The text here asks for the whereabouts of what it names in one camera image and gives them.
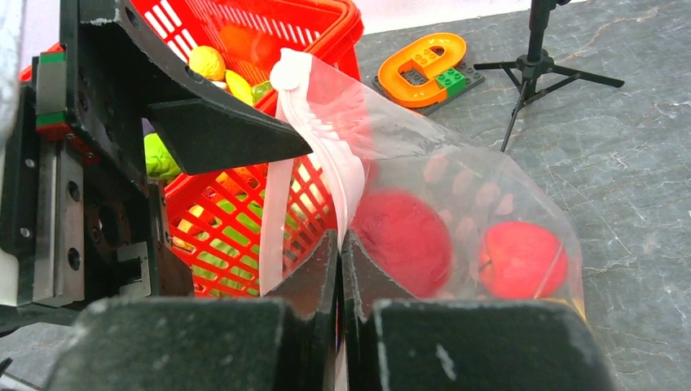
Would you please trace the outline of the orange round toy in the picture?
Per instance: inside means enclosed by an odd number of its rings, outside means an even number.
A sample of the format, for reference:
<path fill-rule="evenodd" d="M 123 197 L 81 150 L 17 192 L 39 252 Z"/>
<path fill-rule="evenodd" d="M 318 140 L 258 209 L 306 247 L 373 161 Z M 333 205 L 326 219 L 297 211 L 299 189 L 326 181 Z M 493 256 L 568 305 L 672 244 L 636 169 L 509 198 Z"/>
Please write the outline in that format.
<path fill-rule="evenodd" d="M 485 81 L 464 60 L 467 49 L 457 34 L 431 33 L 386 59 L 372 86 L 390 101 L 428 116 Z"/>

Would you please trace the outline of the yellow toy banana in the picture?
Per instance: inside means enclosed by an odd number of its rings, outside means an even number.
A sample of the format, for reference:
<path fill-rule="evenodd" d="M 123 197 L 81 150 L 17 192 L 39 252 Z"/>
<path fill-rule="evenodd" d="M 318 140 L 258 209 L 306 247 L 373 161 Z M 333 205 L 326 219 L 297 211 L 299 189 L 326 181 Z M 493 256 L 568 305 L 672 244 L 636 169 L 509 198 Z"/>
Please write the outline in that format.
<path fill-rule="evenodd" d="M 234 97 L 249 106 L 254 105 L 252 86 L 242 76 L 231 70 L 226 70 L 225 82 L 228 90 Z"/>

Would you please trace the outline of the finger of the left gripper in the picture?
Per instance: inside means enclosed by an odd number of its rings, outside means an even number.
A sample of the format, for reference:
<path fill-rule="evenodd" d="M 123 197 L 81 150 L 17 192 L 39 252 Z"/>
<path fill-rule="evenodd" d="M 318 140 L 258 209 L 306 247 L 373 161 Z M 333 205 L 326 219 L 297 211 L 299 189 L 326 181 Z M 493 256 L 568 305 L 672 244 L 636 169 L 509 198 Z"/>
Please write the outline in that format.
<path fill-rule="evenodd" d="M 258 111 L 192 71 L 129 1 L 117 2 L 125 37 L 120 83 L 186 174 L 203 174 L 310 153 L 289 124 Z"/>

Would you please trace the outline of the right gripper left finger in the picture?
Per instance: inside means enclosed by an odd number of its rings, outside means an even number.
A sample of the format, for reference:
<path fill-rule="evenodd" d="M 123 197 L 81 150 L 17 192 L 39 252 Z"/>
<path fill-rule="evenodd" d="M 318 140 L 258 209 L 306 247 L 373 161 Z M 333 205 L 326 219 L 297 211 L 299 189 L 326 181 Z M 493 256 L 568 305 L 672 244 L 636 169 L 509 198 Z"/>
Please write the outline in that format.
<path fill-rule="evenodd" d="M 338 236 L 325 231 L 307 259 L 268 296 L 283 306 L 274 390 L 333 390 Z"/>

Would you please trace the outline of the red toy pomegranate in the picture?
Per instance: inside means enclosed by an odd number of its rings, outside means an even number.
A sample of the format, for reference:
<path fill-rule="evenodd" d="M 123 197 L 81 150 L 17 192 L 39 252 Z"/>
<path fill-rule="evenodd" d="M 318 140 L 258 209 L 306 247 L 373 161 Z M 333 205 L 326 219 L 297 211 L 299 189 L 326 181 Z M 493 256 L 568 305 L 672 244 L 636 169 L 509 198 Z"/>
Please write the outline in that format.
<path fill-rule="evenodd" d="M 549 297 L 566 281 L 567 271 L 563 242 L 541 226 L 501 222 L 482 238 L 478 278 L 494 297 Z"/>

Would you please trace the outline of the clear zip top bag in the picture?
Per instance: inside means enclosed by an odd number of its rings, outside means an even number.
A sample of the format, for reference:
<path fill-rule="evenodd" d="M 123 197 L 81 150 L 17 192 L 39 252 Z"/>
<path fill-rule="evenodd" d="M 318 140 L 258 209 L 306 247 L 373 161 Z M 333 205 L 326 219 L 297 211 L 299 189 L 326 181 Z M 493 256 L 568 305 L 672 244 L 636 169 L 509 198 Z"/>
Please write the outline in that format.
<path fill-rule="evenodd" d="M 311 151 L 268 167 L 260 244 L 260 291 L 292 272 L 324 231 L 338 241 L 370 191 L 409 192 L 446 223 L 451 273 L 431 299 L 541 300 L 584 314 L 582 254 L 567 215 L 508 155 L 385 99 L 307 53 L 283 49 L 270 81 L 277 117 Z M 486 230 L 529 222 L 556 235 L 568 257 L 566 281 L 549 297 L 501 299 L 478 278 Z"/>

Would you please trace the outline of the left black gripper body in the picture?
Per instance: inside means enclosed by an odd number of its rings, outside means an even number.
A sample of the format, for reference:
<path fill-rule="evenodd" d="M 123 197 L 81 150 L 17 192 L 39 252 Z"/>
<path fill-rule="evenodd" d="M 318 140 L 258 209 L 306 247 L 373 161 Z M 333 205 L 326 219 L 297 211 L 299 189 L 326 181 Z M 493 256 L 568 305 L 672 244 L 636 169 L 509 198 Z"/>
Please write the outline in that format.
<path fill-rule="evenodd" d="M 63 1 L 33 58 L 2 161 L 1 321 L 69 324 L 109 297 L 190 297 L 165 192 L 147 177 L 141 83 L 153 31 L 131 1 Z"/>

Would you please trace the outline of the red toy apple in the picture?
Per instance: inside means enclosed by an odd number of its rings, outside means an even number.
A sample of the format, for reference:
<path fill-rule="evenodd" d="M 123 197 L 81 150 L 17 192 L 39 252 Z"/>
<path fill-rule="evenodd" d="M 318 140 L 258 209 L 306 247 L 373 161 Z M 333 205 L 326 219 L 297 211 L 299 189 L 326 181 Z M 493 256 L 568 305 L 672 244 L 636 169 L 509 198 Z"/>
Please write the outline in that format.
<path fill-rule="evenodd" d="M 416 297 L 434 297 L 450 277 L 453 243 L 447 225 L 409 192 L 368 192 L 350 229 L 372 260 Z"/>

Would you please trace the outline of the black microphone tripod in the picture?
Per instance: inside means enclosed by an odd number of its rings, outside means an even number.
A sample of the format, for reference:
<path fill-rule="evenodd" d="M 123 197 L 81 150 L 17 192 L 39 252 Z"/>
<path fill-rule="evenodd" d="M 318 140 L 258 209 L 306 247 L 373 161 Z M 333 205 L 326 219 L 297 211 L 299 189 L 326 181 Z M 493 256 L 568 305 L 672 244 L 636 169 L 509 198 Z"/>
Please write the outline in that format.
<path fill-rule="evenodd" d="M 620 88 L 624 85 L 623 80 L 560 66 L 555 63 L 554 58 L 544 49 L 544 35 L 548 28 L 551 12 L 557 7 L 568 3 L 569 0 L 532 0 L 530 5 L 530 36 L 527 53 L 517 57 L 514 61 L 481 63 L 473 66 L 478 71 L 504 71 L 519 93 L 500 147 L 502 152 L 506 151 L 518 113 L 534 101 L 577 80 L 589 81 L 614 88 Z M 549 73 L 556 73 L 564 78 L 542 90 L 538 90 L 537 83 L 539 78 Z"/>

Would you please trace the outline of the orange toy tangerine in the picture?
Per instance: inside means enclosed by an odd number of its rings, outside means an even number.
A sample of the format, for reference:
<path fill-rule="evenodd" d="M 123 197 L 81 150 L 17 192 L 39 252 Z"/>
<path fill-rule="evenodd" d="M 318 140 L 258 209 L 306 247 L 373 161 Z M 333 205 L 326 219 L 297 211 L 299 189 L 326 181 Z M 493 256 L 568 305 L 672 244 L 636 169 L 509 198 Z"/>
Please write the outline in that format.
<path fill-rule="evenodd" d="M 197 46 L 188 56 L 188 67 L 211 81 L 224 81 L 226 64 L 221 53 L 211 46 Z"/>

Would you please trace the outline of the green toy pepper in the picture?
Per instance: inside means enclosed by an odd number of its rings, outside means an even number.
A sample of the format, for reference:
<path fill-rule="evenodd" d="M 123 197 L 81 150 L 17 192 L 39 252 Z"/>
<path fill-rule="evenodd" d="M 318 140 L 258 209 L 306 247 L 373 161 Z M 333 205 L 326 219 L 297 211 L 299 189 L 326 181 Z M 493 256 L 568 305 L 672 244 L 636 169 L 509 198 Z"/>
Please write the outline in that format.
<path fill-rule="evenodd" d="M 170 182 L 182 173 L 178 164 L 156 133 L 143 138 L 147 176 L 153 180 Z"/>

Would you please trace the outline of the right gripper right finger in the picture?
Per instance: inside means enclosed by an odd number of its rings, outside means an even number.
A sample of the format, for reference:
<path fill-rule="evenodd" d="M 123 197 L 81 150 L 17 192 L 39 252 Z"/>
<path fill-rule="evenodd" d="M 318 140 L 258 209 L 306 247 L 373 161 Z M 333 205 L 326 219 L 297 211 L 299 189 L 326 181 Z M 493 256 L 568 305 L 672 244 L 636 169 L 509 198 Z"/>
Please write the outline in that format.
<path fill-rule="evenodd" d="M 412 299 L 369 257 L 354 231 L 345 234 L 341 275 L 347 383 L 350 390 L 381 390 L 378 336 L 372 306 L 383 299 Z"/>

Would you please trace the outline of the red plastic basket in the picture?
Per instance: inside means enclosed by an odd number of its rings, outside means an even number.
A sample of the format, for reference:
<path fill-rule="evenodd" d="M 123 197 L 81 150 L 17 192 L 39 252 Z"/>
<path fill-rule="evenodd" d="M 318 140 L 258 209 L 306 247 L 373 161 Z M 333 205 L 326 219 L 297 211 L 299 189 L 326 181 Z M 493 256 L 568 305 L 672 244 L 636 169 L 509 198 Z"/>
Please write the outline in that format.
<path fill-rule="evenodd" d="M 227 70 L 251 86 L 268 81 L 283 49 L 306 52 L 352 77 L 359 74 L 354 46 L 363 26 L 350 1 L 131 2 L 186 65 L 192 49 L 211 46 L 221 53 Z M 272 90 L 250 107 L 277 119 L 277 99 Z M 158 134 L 147 118 L 142 124 L 143 137 Z M 203 174 L 186 174 L 178 165 L 182 173 L 170 182 L 147 176 L 163 186 L 172 250 L 189 267 L 195 294 L 259 294 L 269 163 Z"/>

